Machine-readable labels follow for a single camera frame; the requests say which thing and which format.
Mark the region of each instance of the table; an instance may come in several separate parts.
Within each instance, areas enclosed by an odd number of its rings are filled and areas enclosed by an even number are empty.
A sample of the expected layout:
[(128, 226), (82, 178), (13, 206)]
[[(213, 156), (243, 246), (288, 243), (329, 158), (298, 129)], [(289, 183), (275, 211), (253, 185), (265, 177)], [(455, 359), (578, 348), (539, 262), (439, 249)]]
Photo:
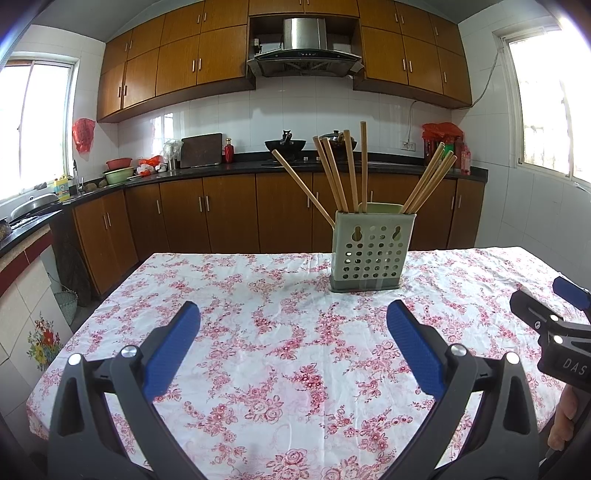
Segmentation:
[[(410, 252), (399, 290), (329, 291), (329, 254), (155, 254), (70, 339), (28, 399), (31, 430), (47, 437), (66, 359), (116, 355), (166, 325), (186, 300), (201, 330), (163, 397), (167, 426), (211, 480), (377, 479), (433, 405), (390, 337), (387, 306), (403, 299), (448, 343), (500, 358), (517, 352), (538, 426), (563, 385), (541, 374), (537, 337), (509, 311), (523, 288), (570, 321), (552, 293), (556, 271), (521, 248)], [(454, 459), (476, 413), (472, 395), (442, 461)], [(129, 457), (145, 459), (109, 395)]]

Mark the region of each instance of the keyhole-shaped hole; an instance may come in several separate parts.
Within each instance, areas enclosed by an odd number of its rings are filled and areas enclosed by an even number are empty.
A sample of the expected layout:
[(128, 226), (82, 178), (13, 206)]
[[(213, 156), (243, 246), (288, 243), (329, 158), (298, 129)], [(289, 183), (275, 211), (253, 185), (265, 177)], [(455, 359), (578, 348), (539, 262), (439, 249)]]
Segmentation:
[(400, 239), (400, 226), (398, 225), (396, 227), (396, 230), (394, 230), (394, 233), (392, 234), (392, 240), (398, 240)]
[(361, 235), (361, 227), (356, 226), (353, 235), (351, 235), (351, 238), (354, 242), (359, 242), (359, 240), (361, 240), (361, 237), (363, 237), (363, 235)]

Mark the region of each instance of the wooden chopstick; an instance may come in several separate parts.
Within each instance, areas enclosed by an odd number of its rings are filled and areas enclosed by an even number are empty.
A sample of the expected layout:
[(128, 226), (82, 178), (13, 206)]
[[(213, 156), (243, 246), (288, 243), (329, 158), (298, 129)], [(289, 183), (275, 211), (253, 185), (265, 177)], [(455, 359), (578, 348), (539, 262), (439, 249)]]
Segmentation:
[(447, 172), (456, 160), (457, 157), (453, 154), (452, 151), (447, 152), (446, 157), (443, 159), (443, 162), (441, 162), (438, 169), (433, 174), (433, 177), (431, 177), (431, 180), (429, 180), (425, 188), (421, 191), (421, 193), (417, 196), (413, 204), (408, 209), (409, 214), (412, 215), (413, 213), (418, 212), (419, 208), (423, 206), (423, 204), (435, 191), (437, 186), (443, 180), (443, 177), (447, 174)]
[(345, 148), (347, 149), (347, 163), (349, 164), (349, 180), (351, 181), (351, 196), (353, 197), (353, 211), (359, 213), (359, 197), (357, 196), (357, 178), (355, 176), (355, 161), (353, 159), (353, 145), (351, 144), (351, 132), (343, 130)]
[(335, 178), (336, 190), (337, 192), (339, 192), (340, 204), (343, 208), (342, 211), (345, 213), (349, 213), (349, 208), (347, 207), (347, 198), (345, 198), (345, 191), (343, 190), (343, 184), (340, 181), (339, 171), (336, 168), (335, 156), (332, 153), (332, 148), (330, 147), (329, 139), (323, 138), (322, 144), (324, 145), (326, 157), (328, 158), (330, 169), (332, 170), (333, 177)]
[(407, 198), (407, 201), (404, 202), (404, 206), (402, 207), (402, 210), (400, 210), (400, 213), (408, 213), (409, 207), (415, 201), (415, 199), (417, 198), (417, 196), (419, 195), (419, 193), (421, 192), (423, 187), (427, 184), (427, 182), (433, 176), (433, 174), (438, 166), (437, 162), (439, 161), (439, 158), (441, 157), (441, 154), (443, 153), (443, 148), (445, 148), (445, 144), (443, 142), (441, 142), (439, 144), (439, 146), (437, 147), (437, 149), (435, 150), (435, 153), (433, 154), (431, 161), (429, 162), (429, 165), (427, 165), (425, 172), (423, 173), (423, 175), (419, 179), (417, 185), (413, 189), (413, 192), (409, 195), (409, 197)]
[(330, 226), (334, 229), (335, 228), (335, 222), (334, 220), (330, 217), (330, 215), (326, 212), (326, 210), (324, 209), (324, 207), (320, 204), (320, 202), (318, 200), (316, 200), (316, 197), (312, 194), (312, 192), (310, 191), (310, 189), (306, 186), (306, 184), (304, 183), (304, 181), (300, 178), (300, 176), (294, 171), (293, 168), (291, 168), (291, 165), (289, 165), (285, 159), (281, 156), (281, 154), (277, 151), (277, 150), (273, 150), (271, 152), (273, 154), (273, 156), (279, 160), (279, 163), (281, 163), (281, 165), (283, 165), (283, 167), (287, 170), (287, 173), (291, 175), (291, 178), (293, 178), (295, 180), (295, 182), (300, 186), (300, 188), (302, 190), (304, 190), (304, 193), (308, 196), (308, 198), (312, 201), (312, 203), (314, 205), (316, 205), (316, 208), (318, 208), (318, 210), (320, 211), (320, 213), (322, 214), (322, 216), (324, 218), (326, 218), (326, 221), (330, 224)]
[(326, 178), (329, 181), (330, 191), (333, 194), (335, 199), (336, 209), (340, 212), (343, 207), (340, 204), (339, 193), (336, 190), (335, 185), (335, 178), (333, 177), (332, 172), (330, 171), (329, 161), (326, 159), (326, 154), (324, 153), (324, 148), (320, 143), (320, 139), (318, 137), (314, 137), (314, 145), (316, 145), (316, 150), (318, 151), (318, 156), (320, 157), (320, 163), (322, 163), (322, 167), (324, 168), (324, 173), (326, 173)]
[(361, 122), (361, 211), (368, 212), (368, 124)]

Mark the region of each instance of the silver bolt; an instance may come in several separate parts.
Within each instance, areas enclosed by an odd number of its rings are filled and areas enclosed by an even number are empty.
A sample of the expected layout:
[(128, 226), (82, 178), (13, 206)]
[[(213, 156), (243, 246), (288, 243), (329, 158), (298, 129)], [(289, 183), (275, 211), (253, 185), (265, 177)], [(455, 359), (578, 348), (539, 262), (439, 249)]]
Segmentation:
[(515, 352), (509, 352), (507, 354), (507, 361), (510, 364), (517, 365), (519, 363), (519, 355), (517, 355)]
[(82, 355), (79, 353), (73, 353), (70, 355), (70, 358), (68, 358), (68, 363), (70, 365), (78, 365), (80, 362), (82, 362)]
[(451, 348), (450, 348), (452, 355), (455, 356), (464, 356), (468, 353), (468, 350), (466, 350), (466, 347), (463, 345), (460, 345), (459, 343), (454, 343)]
[(124, 346), (121, 349), (121, 356), (125, 358), (131, 358), (135, 356), (136, 353), (138, 353), (138, 348), (135, 345)]

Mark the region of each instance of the red bottle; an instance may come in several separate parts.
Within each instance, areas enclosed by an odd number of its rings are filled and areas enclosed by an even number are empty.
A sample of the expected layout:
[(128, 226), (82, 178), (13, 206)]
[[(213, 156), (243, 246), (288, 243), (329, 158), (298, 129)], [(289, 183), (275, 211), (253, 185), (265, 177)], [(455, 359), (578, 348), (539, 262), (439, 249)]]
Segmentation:
[(231, 141), (231, 138), (227, 138), (226, 142), (228, 144), (223, 148), (223, 156), (225, 163), (232, 163), (234, 161), (234, 145), (230, 143)]

